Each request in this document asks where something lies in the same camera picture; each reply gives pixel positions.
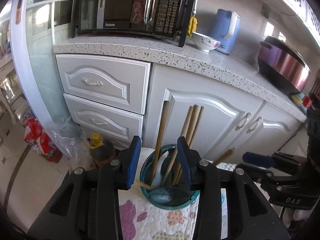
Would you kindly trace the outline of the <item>white ceramic spoon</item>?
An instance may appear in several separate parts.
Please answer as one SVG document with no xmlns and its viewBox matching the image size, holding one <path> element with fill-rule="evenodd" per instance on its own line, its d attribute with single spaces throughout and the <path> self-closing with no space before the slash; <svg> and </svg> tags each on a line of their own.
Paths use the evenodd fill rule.
<svg viewBox="0 0 320 240">
<path fill-rule="evenodd" d="M 171 180 L 172 180 L 172 170 L 169 172 L 166 180 L 163 182 L 164 175 L 166 173 L 166 170 L 169 166 L 170 160 L 171 160 L 172 154 L 170 154 L 169 151 L 166 151 L 162 154 L 162 156 L 159 158 L 156 168 L 156 174 L 155 177 L 151 183 L 151 187 L 153 190 L 159 188 L 159 187 L 171 187 Z"/>
</svg>

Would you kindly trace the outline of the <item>red plastic bag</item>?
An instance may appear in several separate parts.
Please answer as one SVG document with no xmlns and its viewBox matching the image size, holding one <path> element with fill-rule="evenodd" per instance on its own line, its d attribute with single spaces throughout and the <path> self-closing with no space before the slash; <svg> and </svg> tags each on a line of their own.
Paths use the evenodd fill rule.
<svg viewBox="0 0 320 240">
<path fill-rule="evenodd" d="M 48 134 L 43 130 L 36 118 L 29 118 L 25 124 L 25 142 L 48 162 L 59 163 L 62 153 L 55 146 Z"/>
</svg>

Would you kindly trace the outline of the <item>reddish brown chopstick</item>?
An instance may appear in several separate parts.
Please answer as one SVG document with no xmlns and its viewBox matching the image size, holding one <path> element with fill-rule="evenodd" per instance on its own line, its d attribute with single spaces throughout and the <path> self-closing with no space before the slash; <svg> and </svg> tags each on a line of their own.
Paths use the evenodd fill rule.
<svg viewBox="0 0 320 240">
<path fill-rule="evenodd" d="M 159 153 L 161 149 L 161 143 L 163 139 L 163 134 L 164 134 L 164 129 L 165 129 L 165 124 L 168 118 L 168 111 L 169 111 L 169 101 L 164 101 L 163 102 L 163 108 L 162 108 L 162 113 L 161 113 L 161 120 L 159 124 L 159 129 L 158 129 L 158 135 L 157 135 L 157 141 L 156 141 L 156 148 L 155 148 L 155 153 L 154 153 L 154 158 L 153 158 L 153 164 L 152 164 L 152 172 L 151 172 L 151 181 L 153 181 L 155 174 L 156 174 L 156 168 L 157 168 L 157 163 L 159 159 Z"/>
</svg>

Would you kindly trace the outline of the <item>floral ceramic bowl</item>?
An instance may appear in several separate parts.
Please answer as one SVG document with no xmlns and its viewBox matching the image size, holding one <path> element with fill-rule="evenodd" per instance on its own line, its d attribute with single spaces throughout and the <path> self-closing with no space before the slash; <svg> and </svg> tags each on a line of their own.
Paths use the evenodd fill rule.
<svg viewBox="0 0 320 240">
<path fill-rule="evenodd" d="M 191 39 L 196 48 L 205 53 L 209 53 L 220 45 L 220 41 L 194 31 L 191 33 Z"/>
</svg>

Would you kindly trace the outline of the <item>short light chopstick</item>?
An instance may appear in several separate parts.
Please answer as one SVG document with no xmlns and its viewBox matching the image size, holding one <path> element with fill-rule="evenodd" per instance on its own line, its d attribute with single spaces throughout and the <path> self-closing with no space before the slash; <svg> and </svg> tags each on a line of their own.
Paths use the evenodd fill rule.
<svg viewBox="0 0 320 240">
<path fill-rule="evenodd" d="M 135 183 L 137 184 L 137 185 L 139 185 L 140 187 L 143 187 L 143 188 L 145 188 L 145 189 L 147 189 L 147 190 L 152 190 L 152 187 L 150 186 L 150 185 L 148 185 L 148 184 L 146 184 L 146 183 L 143 183 L 143 182 L 141 182 L 141 181 L 139 181 L 139 180 L 135 180 Z"/>
</svg>

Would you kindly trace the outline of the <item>purple rice cooker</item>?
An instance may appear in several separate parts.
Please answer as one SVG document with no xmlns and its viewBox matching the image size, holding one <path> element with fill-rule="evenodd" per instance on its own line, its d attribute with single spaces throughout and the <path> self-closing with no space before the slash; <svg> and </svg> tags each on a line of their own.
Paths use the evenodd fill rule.
<svg viewBox="0 0 320 240">
<path fill-rule="evenodd" d="M 303 57 L 272 36 L 261 41 L 260 46 L 259 73 L 286 95 L 301 93 L 310 75 L 310 68 Z"/>
</svg>

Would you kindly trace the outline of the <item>upper white drawer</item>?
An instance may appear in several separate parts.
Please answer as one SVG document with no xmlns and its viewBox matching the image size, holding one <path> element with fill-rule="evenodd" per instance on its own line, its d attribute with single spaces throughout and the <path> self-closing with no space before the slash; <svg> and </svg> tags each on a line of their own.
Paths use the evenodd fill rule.
<svg viewBox="0 0 320 240">
<path fill-rule="evenodd" d="M 121 57 L 57 54 L 65 93 L 143 115 L 151 64 Z"/>
</svg>

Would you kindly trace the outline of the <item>white glass sliding door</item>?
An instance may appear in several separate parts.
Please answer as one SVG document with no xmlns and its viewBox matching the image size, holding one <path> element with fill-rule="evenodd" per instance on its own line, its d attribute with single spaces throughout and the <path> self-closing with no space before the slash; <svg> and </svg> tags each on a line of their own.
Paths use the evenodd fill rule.
<svg viewBox="0 0 320 240">
<path fill-rule="evenodd" d="M 53 46 L 71 36 L 72 3 L 12 0 L 12 57 L 27 102 L 44 128 L 69 117 Z"/>
</svg>

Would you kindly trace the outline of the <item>black microwave oven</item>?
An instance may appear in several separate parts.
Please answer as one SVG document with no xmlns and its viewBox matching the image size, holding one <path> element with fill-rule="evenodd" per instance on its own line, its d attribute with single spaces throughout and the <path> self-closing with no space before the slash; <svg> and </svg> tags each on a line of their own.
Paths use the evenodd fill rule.
<svg viewBox="0 0 320 240">
<path fill-rule="evenodd" d="M 72 36 L 120 33 L 178 38 L 183 47 L 194 0 L 73 0 Z"/>
</svg>

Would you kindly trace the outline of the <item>floral white utensil cup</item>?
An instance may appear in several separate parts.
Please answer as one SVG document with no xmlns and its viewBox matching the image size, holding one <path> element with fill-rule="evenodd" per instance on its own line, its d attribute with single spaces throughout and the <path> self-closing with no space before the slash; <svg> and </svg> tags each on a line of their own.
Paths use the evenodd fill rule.
<svg viewBox="0 0 320 240">
<path fill-rule="evenodd" d="M 175 144 L 169 144 L 162 146 L 160 149 L 160 156 L 163 153 L 168 152 L 168 156 L 164 159 L 161 166 L 161 178 L 163 178 L 166 172 L 175 148 Z M 152 170 L 153 157 L 154 151 L 147 157 L 146 161 L 144 161 L 140 171 L 139 180 L 145 184 L 151 184 L 149 177 Z M 152 193 L 153 190 L 148 190 L 145 187 L 140 186 L 141 192 L 146 200 L 154 206 L 165 210 L 178 210 L 193 204 L 200 195 L 200 192 L 191 191 L 182 180 L 180 180 L 178 184 L 174 185 L 172 183 L 172 176 L 173 168 L 163 186 L 160 186 L 160 190 L 156 189 L 155 193 Z"/>
</svg>

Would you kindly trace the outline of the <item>speckled stone countertop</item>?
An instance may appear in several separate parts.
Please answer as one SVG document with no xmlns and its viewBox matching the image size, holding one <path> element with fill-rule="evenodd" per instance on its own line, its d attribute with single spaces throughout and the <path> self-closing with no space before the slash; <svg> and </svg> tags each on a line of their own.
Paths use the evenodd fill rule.
<svg viewBox="0 0 320 240">
<path fill-rule="evenodd" d="M 260 98 L 304 122 L 306 115 L 266 80 L 258 69 L 236 56 L 205 53 L 188 39 L 184 47 L 171 40 L 120 36 L 77 36 L 53 46 L 55 54 L 103 55 L 156 63 L 208 77 Z"/>
</svg>

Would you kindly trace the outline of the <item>lower white drawer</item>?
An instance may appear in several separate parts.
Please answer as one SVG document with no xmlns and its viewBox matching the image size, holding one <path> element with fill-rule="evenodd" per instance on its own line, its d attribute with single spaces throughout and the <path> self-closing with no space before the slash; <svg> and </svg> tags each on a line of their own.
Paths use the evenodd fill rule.
<svg viewBox="0 0 320 240">
<path fill-rule="evenodd" d="M 143 116 L 71 94 L 63 95 L 74 122 L 87 135 L 99 133 L 112 142 L 115 148 L 129 147 L 135 135 L 142 136 Z"/>
</svg>

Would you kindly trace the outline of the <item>white cabinet door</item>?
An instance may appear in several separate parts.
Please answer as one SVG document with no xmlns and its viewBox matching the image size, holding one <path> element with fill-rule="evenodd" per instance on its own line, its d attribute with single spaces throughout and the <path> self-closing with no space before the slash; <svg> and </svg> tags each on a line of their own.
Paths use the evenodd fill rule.
<svg viewBox="0 0 320 240">
<path fill-rule="evenodd" d="M 214 160 L 239 136 L 263 101 L 232 86 L 180 69 L 153 64 L 145 114 L 145 147 L 156 146 L 163 102 L 169 102 L 162 144 L 175 144 L 189 107 L 203 109 L 193 149 Z"/>
<path fill-rule="evenodd" d="M 247 134 L 247 130 L 254 125 L 259 116 L 262 117 L 259 127 L 252 133 Z M 235 148 L 235 150 L 225 162 L 239 164 L 246 152 L 261 155 L 272 154 L 293 135 L 301 124 L 302 122 L 295 117 L 269 103 L 265 103 L 241 135 L 227 146 L 227 149 Z"/>
</svg>

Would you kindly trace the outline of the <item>patterned quilted table cloth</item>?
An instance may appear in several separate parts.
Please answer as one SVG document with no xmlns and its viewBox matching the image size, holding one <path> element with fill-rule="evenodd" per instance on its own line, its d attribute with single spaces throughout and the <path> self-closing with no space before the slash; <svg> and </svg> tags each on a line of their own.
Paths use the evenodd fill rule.
<svg viewBox="0 0 320 240">
<path fill-rule="evenodd" d="M 136 183 L 118 196 L 123 239 L 192 239 L 199 197 L 186 207 L 165 210 L 151 204 Z"/>
</svg>

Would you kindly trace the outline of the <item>blue electric kettle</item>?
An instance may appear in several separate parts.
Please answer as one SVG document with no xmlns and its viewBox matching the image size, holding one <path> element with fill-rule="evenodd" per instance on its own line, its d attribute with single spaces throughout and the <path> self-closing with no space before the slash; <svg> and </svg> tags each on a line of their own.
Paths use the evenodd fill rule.
<svg viewBox="0 0 320 240">
<path fill-rule="evenodd" d="M 239 27 L 240 16 L 236 12 L 218 9 L 213 27 L 209 31 L 209 36 L 220 42 L 220 45 L 215 50 L 230 55 L 233 51 Z"/>
</svg>

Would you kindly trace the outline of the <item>tan wooden chopstick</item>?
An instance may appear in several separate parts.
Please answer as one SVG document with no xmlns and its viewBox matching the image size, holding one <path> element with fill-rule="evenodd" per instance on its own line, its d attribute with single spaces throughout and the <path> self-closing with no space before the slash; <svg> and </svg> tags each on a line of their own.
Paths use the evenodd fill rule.
<svg viewBox="0 0 320 240">
<path fill-rule="evenodd" d="M 197 114 L 196 119 L 195 119 L 194 129 L 193 129 L 193 132 L 192 132 L 192 135 L 191 135 L 191 139 L 190 139 L 190 141 L 188 143 L 189 148 L 191 148 L 193 146 L 193 143 L 194 143 L 194 140 L 195 140 L 195 135 L 197 133 L 197 130 L 198 130 L 201 118 L 202 118 L 203 111 L 204 111 L 204 106 L 201 106 L 199 114 Z"/>
</svg>

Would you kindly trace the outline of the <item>yellow capped oil bottle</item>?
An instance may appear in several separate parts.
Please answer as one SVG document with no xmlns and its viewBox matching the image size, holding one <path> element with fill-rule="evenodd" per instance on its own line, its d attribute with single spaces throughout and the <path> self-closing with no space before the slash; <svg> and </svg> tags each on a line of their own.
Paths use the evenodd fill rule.
<svg viewBox="0 0 320 240">
<path fill-rule="evenodd" d="M 114 145 L 98 133 L 93 133 L 88 138 L 90 155 L 98 167 L 102 167 L 116 159 Z"/>
</svg>

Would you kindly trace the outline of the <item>clear plastic bag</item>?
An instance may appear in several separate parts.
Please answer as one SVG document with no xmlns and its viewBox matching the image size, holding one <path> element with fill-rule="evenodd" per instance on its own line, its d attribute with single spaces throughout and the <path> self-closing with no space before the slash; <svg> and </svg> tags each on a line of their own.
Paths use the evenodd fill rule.
<svg viewBox="0 0 320 240">
<path fill-rule="evenodd" d="M 89 143 L 86 133 L 76 124 L 72 117 L 60 119 L 44 129 L 55 146 L 69 159 L 72 170 L 82 167 L 84 170 L 94 168 L 89 152 Z"/>
</svg>

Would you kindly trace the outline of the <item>brown wooden chopstick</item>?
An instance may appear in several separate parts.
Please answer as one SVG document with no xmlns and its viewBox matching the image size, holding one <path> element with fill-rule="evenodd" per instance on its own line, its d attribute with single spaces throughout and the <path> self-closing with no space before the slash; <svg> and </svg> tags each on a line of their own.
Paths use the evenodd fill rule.
<svg viewBox="0 0 320 240">
<path fill-rule="evenodd" d="M 197 116 L 198 108 L 199 108 L 198 105 L 193 105 L 190 120 L 188 122 L 188 129 L 183 135 L 185 137 L 187 143 L 189 143 L 189 141 L 191 139 L 191 135 L 192 135 L 192 132 L 194 129 L 194 123 L 195 123 L 195 119 Z M 180 162 L 178 162 L 175 167 L 175 170 L 174 170 L 174 176 L 172 178 L 172 185 L 177 184 L 180 176 L 181 176 L 181 165 L 180 165 Z"/>
</svg>

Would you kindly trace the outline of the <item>white drawer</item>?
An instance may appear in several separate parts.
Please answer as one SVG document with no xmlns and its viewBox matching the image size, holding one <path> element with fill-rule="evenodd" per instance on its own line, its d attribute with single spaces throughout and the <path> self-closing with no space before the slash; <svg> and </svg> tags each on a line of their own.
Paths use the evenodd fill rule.
<svg viewBox="0 0 320 240">
<path fill-rule="evenodd" d="M 143 115 L 151 64 L 121 57 L 57 54 L 65 93 Z"/>
<path fill-rule="evenodd" d="M 142 136 L 143 116 L 71 94 L 63 95 L 74 122 L 87 135 L 99 133 L 112 142 L 115 148 L 129 147 L 135 135 Z"/>
</svg>

